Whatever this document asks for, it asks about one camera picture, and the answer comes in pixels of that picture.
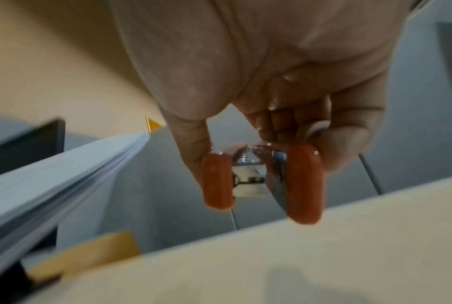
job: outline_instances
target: wooden table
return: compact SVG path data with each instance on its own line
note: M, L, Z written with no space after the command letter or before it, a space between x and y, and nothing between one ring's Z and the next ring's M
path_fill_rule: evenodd
M33 303L452 304L452 178L115 264Z

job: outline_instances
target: black monitor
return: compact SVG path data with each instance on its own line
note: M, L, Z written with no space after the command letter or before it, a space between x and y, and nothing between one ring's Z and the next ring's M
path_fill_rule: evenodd
M66 122L55 119L0 143L0 175L64 152ZM56 246L57 228L31 251Z

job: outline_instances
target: light wood surface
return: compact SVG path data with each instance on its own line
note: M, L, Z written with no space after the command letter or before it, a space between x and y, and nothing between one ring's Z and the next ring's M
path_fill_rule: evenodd
M58 274L61 275L61 279L67 279L139 254L139 247L130 232L109 233L58 252L27 269L27 273L38 281Z
M0 115L97 137L164 124L106 0L0 0Z
M115 264L26 303L452 304L452 179Z

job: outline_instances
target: human hand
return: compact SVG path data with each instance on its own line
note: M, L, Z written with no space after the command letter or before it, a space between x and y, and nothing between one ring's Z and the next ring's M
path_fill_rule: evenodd
M265 141L311 143L327 172L380 127L409 0L116 0L128 53L200 180L206 119L232 103Z

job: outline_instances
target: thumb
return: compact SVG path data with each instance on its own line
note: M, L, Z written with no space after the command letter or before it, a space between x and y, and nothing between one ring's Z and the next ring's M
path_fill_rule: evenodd
M331 124L308 140L321 153L326 172L356 159L372 142L385 112L387 72L330 95Z
M200 184L202 158L211 151L211 139L206 120L186 120L163 108L161 112L171 130L182 161Z

